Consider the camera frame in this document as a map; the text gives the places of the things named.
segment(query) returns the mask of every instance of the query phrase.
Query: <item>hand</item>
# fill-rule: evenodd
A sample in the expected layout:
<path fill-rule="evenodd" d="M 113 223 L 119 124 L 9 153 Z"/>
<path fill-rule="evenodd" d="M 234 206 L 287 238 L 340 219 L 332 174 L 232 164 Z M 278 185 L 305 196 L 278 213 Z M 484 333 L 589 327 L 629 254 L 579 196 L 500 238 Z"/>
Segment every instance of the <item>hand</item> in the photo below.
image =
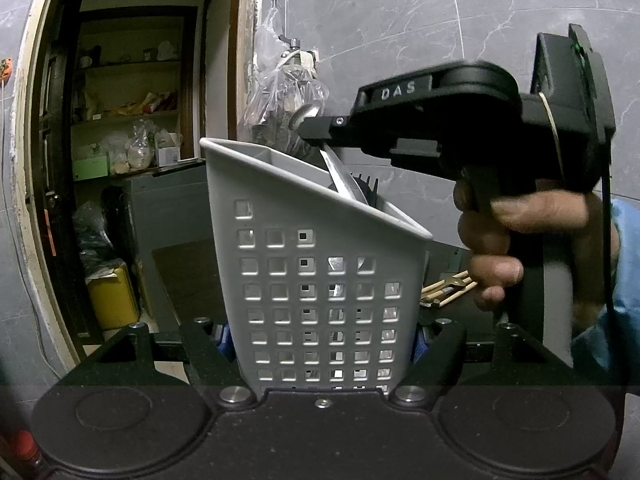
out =
<path fill-rule="evenodd" d="M 565 190 L 541 191 L 516 198 L 492 201 L 493 217 L 474 211 L 469 183 L 460 180 L 453 190 L 456 207 L 462 211 L 458 223 L 460 240 L 474 252 L 469 273 L 479 286 L 476 303 L 493 310 L 503 299 L 504 289 L 518 283 L 522 263 L 511 256 L 509 231 L 520 233 L 568 233 L 574 257 L 574 323 L 580 330 L 594 324 L 604 299 L 602 278 L 602 202 L 593 194 Z M 620 252 L 618 230 L 611 229 L 611 269 Z"/>

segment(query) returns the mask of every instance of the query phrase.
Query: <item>metal bolt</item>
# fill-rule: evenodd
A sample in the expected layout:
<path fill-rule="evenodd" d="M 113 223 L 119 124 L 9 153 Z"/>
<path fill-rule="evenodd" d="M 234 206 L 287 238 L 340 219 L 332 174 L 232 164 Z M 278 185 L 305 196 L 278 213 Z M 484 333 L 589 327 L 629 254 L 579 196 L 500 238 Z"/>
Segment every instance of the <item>metal bolt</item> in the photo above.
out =
<path fill-rule="evenodd" d="M 229 404 L 242 404 L 251 398 L 251 390 L 244 386 L 227 386 L 220 390 L 220 399 Z"/>
<path fill-rule="evenodd" d="M 318 399 L 316 400 L 316 402 L 314 402 L 314 404 L 316 405 L 316 408 L 320 408 L 321 410 L 324 410 L 325 408 L 328 408 L 329 406 L 331 406 L 333 403 L 331 399 Z"/>
<path fill-rule="evenodd" d="M 402 402 L 421 402 L 427 397 L 427 393 L 420 386 L 398 386 L 394 395 Z"/>

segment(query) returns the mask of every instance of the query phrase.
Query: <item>green box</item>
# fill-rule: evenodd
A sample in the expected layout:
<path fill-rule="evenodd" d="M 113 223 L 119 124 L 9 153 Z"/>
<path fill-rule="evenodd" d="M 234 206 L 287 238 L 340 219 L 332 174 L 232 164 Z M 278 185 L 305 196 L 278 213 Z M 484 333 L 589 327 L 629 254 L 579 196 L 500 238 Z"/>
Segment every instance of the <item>green box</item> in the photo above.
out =
<path fill-rule="evenodd" d="M 75 180 L 88 180 L 109 174 L 109 161 L 105 156 L 94 156 L 83 160 L 74 160 L 72 164 Z"/>

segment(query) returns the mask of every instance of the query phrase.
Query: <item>round pad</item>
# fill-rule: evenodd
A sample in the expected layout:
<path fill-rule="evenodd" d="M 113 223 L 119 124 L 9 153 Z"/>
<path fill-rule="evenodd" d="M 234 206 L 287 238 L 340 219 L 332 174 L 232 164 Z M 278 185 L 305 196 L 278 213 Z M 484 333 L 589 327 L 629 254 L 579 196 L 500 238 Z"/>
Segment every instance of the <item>round pad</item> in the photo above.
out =
<path fill-rule="evenodd" d="M 611 405 L 584 386 L 459 386 L 442 400 L 439 419 L 464 451 L 524 474 L 592 462 L 615 431 Z"/>
<path fill-rule="evenodd" d="M 187 386 L 56 386 L 37 403 L 33 433 L 54 461 L 124 474 L 163 462 L 200 433 L 206 403 Z"/>

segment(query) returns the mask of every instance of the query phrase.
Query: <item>gray plastic utensil holder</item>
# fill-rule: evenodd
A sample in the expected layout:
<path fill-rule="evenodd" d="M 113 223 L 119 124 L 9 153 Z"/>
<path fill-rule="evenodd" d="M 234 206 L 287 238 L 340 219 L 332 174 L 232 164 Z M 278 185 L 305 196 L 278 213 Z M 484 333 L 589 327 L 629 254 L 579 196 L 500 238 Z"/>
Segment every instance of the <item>gray plastic utensil holder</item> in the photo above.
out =
<path fill-rule="evenodd" d="M 226 313 L 242 376 L 267 388 L 375 388 L 409 363 L 431 234 L 391 203 L 328 189 L 270 148 L 201 139 Z"/>

